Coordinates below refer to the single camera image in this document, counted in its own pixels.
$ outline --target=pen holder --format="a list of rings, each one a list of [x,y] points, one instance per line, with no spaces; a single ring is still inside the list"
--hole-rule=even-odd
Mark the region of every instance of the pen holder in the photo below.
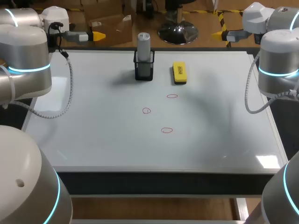
[[[149,62],[139,62],[138,61],[138,53],[137,53],[137,51],[135,51],[134,64],[135,64],[135,79],[136,80],[143,80],[143,81],[153,80],[154,60],[155,60],[155,52],[151,51]]]

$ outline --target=whiteboard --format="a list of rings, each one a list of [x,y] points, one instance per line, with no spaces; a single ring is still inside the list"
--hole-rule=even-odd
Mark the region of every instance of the whiteboard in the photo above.
[[[135,80],[132,51],[68,53],[69,111],[57,119],[28,113],[23,127],[57,172],[264,174],[287,162],[270,109],[255,115],[245,109],[253,61],[246,52],[156,51],[151,82]],[[187,84],[173,83],[174,61],[186,63]],[[51,73],[52,90],[34,105],[48,115],[69,97],[69,68],[59,53]],[[253,110],[266,102],[255,76]]]

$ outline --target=chair base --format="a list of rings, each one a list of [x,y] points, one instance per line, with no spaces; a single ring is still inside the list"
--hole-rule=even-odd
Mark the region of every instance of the chair base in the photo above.
[[[171,44],[188,44],[198,37],[198,29],[189,22],[182,21],[179,24],[168,21],[158,30],[159,37]]]

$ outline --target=hazard tape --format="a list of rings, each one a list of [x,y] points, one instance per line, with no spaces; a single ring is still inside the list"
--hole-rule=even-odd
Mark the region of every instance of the hazard tape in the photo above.
[[[227,32],[228,29],[226,28],[226,25],[224,23],[223,12],[217,12],[217,15],[218,15],[218,19],[219,19],[222,31]],[[225,45],[226,45],[227,48],[232,47],[232,45],[230,44],[229,41],[225,41]]]
[[[211,10],[193,10],[193,11],[183,11],[183,14],[200,14],[200,13],[212,13],[212,14],[217,14],[219,12],[221,13],[239,13],[243,15],[244,10],[216,10],[216,11],[211,11]],[[159,14],[165,14],[166,11],[159,11],[155,12]]]

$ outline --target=red marker drawing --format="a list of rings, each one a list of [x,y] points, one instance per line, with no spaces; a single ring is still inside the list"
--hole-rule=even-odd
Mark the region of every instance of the red marker drawing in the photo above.
[[[142,112],[143,112],[144,114],[148,114],[148,113],[151,112],[151,110],[150,110],[149,108],[145,107],[145,108],[142,109]]]
[[[167,95],[167,98],[177,98],[177,94],[169,94]]]
[[[173,129],[171,127],[164,127],[161,129],[161,132],[168,134],[170,132],[173,132]]]

